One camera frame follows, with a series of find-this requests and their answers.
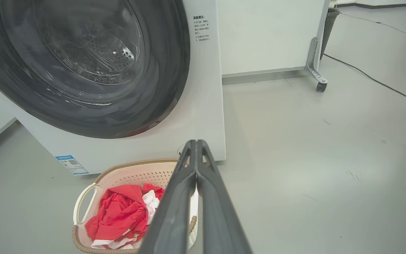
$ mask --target white cable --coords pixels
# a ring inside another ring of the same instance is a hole
[[[371,21],[371,22],[374,22],[374,23],[377,23],[377,24],[382,24],[382,25],[385,25],[385,26],[388,26],[388,27],[392,27],[392,28],[394,28],[394,29],[397,29],[397,30],[399,30],[399,31],[401,31],[401,32],[405,32],[405,33],[406,33],[405,30],[402,30],[402,29],[397,28],[397,27],[393,27],[393,26],[391,26],[391,25],[388,25],[388,24],[385,24],[385,23],[382,23],[382,22],[378,22],[378,21],[375,21],[375,20],[372,20],[372,19],[365,19],[365,18],[361,18],[361,17],[355,16],[355,15],[346,14],[346,13],[342,13],[342,12],[340,12],[340,13],[343,14],[343,15],[345,15],[345,16],[351,16],[351,17],[357,18],[357,19],[364,19],[364,20]]]

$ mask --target white and red fabric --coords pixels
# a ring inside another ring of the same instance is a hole
[[[106,190],[100,209],[85,225],[96,249],[137,249],[153,220],[164,189],[144,184]]]

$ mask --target gray trash bin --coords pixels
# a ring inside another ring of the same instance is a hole
[[[324,28],[324,38],[322,39],[322,52],[320,58],[324,55],[325,47],[327,46],[330,33],[332,32],[333,24],[335,23],[336,17],[339,15],[339,9],[329,8],[327,13],[327,18],[325,19],[325,28]]]

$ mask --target floor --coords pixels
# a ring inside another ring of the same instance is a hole
[[[341,11],[406,29],[406,7]],[[406,34],[339,16],[326,52],[406,92]],[[219,170],[250,245],[256,254],[406,253],[406,98],[329,58],[320,72],[324,93],[301,71],[224,79]],[[0,253],[80,253],[72,210],[94,179],[71,175],[23,126],[10,127],[0,135]],[[191,254],[203,253],[198,235]]]

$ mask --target metal foot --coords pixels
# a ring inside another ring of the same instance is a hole
[[[308,52],[308,59],[306,60],[306,66],[305,66],[305,71],[308,72],[308,74],[316,79],[319,84],[317,87],[317,91],[324,92],[325,88],[327,87],[328,80],[325,79],[324,77],[319,74],[319,72],[316,71],[316,68],[314,67],[314,60],[316,59],[316,51],[319,45],[319,39],[317,37],[314,37],[311,39],[311,44],[309,45],[309,52]]]

